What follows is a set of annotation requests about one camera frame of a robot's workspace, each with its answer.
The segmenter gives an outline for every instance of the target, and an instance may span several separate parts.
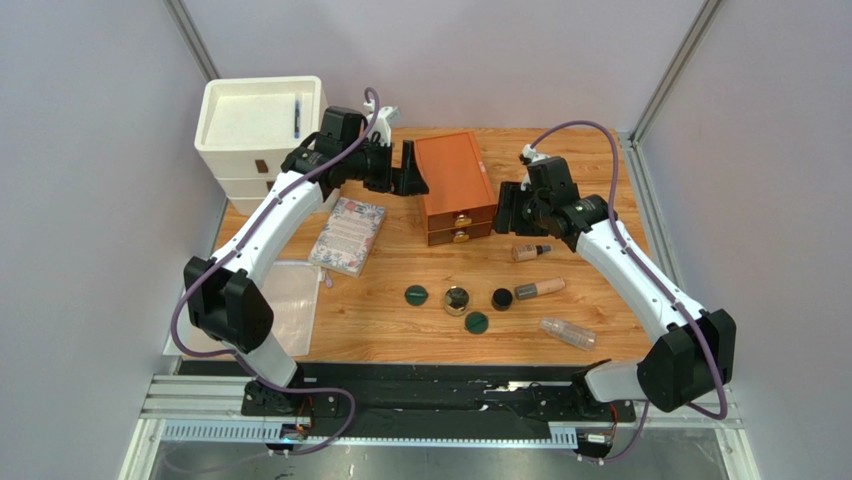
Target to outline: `green round lid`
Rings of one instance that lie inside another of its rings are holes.
[[[488,330],[488,317],[482,312],[473,312],[464,319],[464,329],[479,335]]]
[[[429,293],[420,285],[412,285],[405,290],[405,301],[411,306],[419,307],[426,303],[427,298]]]

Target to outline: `white drawer unit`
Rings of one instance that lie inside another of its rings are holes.
[[[314,76],[213,80],[204,89],[195,148],[237,211],[250,215],[287,154],[319,130],[326,107]]]

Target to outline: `book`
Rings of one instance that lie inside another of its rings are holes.
[[[357,278],[384,219],[385,207],[340,197],[308,262]]]

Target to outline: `pen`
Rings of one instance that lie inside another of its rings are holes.
[[[293,137],[299,138],[299,118],[301,117],[299,108],[299,99],[296,99],[296,112],[295,112],[295,120],[293,121]]]

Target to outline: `gray floor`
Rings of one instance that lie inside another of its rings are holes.
[[[617,448],[631,431],[624,429]],[[206,468],[262,452],[256,445],[187,442],[161,446],[174,465]],[[333,446],[304,457],[263,458],[205,475],[184,475],[155,467],[152,479],[727,479],[713,430],[646,430],[624,461],[596,467],[579,463],[570,451],[538,449],[474,449]]]

